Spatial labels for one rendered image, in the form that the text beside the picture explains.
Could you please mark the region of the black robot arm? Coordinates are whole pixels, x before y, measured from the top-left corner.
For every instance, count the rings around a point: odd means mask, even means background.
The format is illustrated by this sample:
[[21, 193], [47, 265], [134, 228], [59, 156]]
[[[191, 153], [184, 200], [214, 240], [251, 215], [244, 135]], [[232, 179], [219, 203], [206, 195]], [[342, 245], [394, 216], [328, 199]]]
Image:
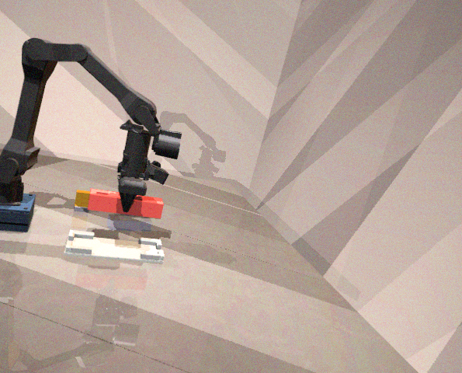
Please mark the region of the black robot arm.
[[[12, 135], [0, 155], [0, 205], [20, 206], [23, 201], [22, 175], [37, 163], [40, 148], [33, 136], [47, 80], [58, 61], [77, 61], [121, 103], [131, 119], [120, 129], [128, 131], [125, 149], [177, 159], [182, 133], [162, 129], [152, 101], [129, 87], [91, 49], [83, 44], [55, 44], [30, 38], [22, 47], [23, 86]], [[144, 130], [144, 125], [149, 131]]]

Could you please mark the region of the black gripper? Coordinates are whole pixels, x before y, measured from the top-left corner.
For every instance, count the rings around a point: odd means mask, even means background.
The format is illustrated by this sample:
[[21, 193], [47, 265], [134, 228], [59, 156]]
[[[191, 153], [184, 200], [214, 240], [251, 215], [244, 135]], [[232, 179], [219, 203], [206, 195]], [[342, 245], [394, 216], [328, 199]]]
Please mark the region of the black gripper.
[[118, 189], [123, 206], [123, 212], [128, 212], [137, 195], [145, 196], [147, 191], [144, 170], [148, 162], [148, 153], [141, 154], [123, 150], [123, 161], [118, 165]]

